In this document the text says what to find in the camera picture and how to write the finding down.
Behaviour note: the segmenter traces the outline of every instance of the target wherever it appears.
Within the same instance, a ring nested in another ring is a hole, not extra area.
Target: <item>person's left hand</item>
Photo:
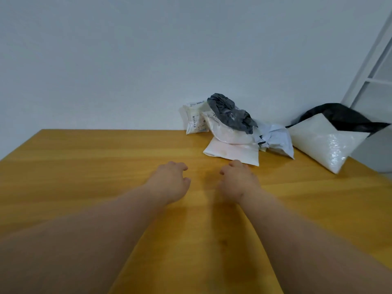
[[[165,204],[176,202],[183,198],[189,189],[190,178],[182,176],[183,171],[187,169],[185,163],[173,161],[159,165],[144,186]]]

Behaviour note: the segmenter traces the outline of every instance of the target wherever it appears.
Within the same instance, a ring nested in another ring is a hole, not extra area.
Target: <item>forearm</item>
[[[106,293],[163,207],[139,187],[11,235],[0,242],[2,291]]]
[[[391,272],[372,257],[254,190],[241,207],[285,293],[387,293]]]

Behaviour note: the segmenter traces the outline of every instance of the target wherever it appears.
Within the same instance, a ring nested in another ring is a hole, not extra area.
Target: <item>wood grain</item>
[[[243,212],[215,191],[228,161],[210,133],[42,130],[0,161],[0,236],[117,196],[157,165],[183,161],[188,194],[148,228],[112,293],[281,293]],[[259,154],[262,185],[287,207],[392,267],[392,184],[348,159],[335,175],[300,151]]]

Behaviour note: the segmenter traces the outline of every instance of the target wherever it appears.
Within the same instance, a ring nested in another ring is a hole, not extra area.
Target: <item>hand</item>
[[[248,165],[238,160],[233,160],[223,166],[220,174],[223,175],[223,178],[219,183],[219,189],[223,196],[230,201],[240,203],[245,193],[260,189],[256,175],[252,173]]]
[[[183,178],[182,172],[188,166],[184,163],[170,161],[159,165],[158,169],[145,183],[151,194],[158,196],[165,204],[180,200],[187,193],[190,186],[190,178]]]

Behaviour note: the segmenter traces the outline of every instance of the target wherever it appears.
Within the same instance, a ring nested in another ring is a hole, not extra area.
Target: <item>person's left arm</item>
[[[187,169],[160,165],[147,183],[114,200],[2,239],[2,292],[107,293],[157,213],[188,191]]]

